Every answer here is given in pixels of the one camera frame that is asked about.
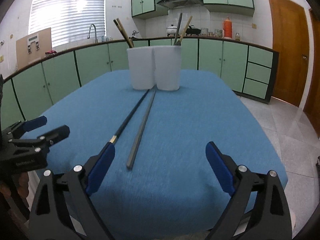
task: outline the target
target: white cup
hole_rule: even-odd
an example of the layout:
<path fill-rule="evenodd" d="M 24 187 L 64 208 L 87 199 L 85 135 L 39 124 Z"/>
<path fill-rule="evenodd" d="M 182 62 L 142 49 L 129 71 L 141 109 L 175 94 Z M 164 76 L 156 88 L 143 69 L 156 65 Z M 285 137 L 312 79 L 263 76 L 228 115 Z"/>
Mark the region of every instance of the white cup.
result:
<path fill-rule="evenodd" d="M 156 84 L 160 90 L 175 91 L 180 87 L 181 46 L 153 46 Z"/>
<path fill-rule="evenodd" d="M 155 57 L 153 47 L 127 49 L 131 84 L 134 89 L 151 89 L 155 82 Z"/>

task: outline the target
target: gray chopstick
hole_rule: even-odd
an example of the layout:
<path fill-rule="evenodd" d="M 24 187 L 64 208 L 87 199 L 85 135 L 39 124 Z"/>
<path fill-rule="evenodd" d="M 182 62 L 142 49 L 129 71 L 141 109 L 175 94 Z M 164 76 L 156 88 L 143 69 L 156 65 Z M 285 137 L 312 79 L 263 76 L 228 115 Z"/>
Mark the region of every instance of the gray chopstick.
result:
<path fill-rule="evenodd" d="M 155 98 L 155 95 L 156 95 L 156 91 L 154 91 L 154 93 L 153 93 L 153 95 L 151 97 L 151 100 L 149 102 L 147 111 L 143 116 L 143 119 L 142 119 L 142 122 L 140 124 L 138 133 L 137 133 L 136 138 L 134 139 L 133 145 L 131 147 L 131 151 L 130 151 L 130 154 L 129 154 L 129 157 L 128 157 L 128 160 L 127 160 L 127 164 L 126 164 L 128 170 L 132 169 L 134 160 L 136 158 L 137 151 L 138 151 L 138 148 L 139 148 L 139 144 L 140 144 L 140 141 L 141 141 L 141 137 L 142 137 L 142 134 L 143 134 L 143 130 L 144 130 L 144 127 L 146 126 L 146 123 L 147 123 L 147 120 L 148 120 L 148 116 L 149 116 L 149 113 L 150 113 L 150 109 L 152 107 L 152 103 L 153 103 L 153 99 Z"/>
<path fill-rule="evenodd" d="M 181 21 L 182 21 L 182 13 L 180 13 L 180 16 L 179 16 L 179 21 L 178 21 L 178 26 L 177 26 L 177 32 L 176 32 L 176 36 L 174 37 L 173 45 L 175 45 L 176 42 L 177 42 L 178 35 L 179 35 L 179 30 L 180 30 L 180 25 L 181 25 Z"/>

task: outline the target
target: orange bottle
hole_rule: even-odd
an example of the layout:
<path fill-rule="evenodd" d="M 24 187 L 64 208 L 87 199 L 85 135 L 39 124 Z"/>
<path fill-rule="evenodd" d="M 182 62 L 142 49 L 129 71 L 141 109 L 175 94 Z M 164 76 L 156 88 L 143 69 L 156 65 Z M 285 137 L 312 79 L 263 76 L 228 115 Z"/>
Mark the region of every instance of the orange bottle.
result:
<path fill-rule="evenodd" d="M 232 39 L 232 22 L 229 17 L 223 22 L 224 38 Z"/>

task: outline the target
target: range hood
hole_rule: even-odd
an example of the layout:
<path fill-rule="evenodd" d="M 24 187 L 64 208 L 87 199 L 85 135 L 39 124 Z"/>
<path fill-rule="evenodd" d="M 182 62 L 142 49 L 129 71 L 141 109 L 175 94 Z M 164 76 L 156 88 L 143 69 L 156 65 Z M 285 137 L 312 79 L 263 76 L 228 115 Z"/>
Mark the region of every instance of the range hood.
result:
<path fill-rule="evenodd" d="M 194 4 L 203 5 L 203 0 L 162 0 L 158 2 L 158 4 L 169 9 L 173 9 L 176 7 L 183 7 Z"/>

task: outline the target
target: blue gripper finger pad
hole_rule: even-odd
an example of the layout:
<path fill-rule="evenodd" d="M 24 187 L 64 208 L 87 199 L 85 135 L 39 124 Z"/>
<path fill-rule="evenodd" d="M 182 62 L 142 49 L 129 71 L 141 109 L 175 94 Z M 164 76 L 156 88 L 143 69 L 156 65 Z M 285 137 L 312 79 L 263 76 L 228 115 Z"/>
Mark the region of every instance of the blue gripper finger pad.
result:
<path fill-rule="evenodd" d="M 220 156 L 222 153 L 214 143 L 209 142 L 205 148 L 205 155 L 222 190 L 232 196 L 236 191 L 233 186 L 233 176 Z"/>
<path fill-rule="evenodd" d="M 91 169 L 88 175 L 88 184 L 85 189 L 87 195 L 91 195 L 98 191 L 107 171 L 115 157 L 115 146 L 109 143 L 96 164 Z"/>
<path fill-rule="evenodd" d="M 41 126 L 44 126 L 45 124 L 47 124 L 47 118 L 43 115 L 30 121 L 24 122 L 23 129 L 25 132 L 30 132 Z"/>

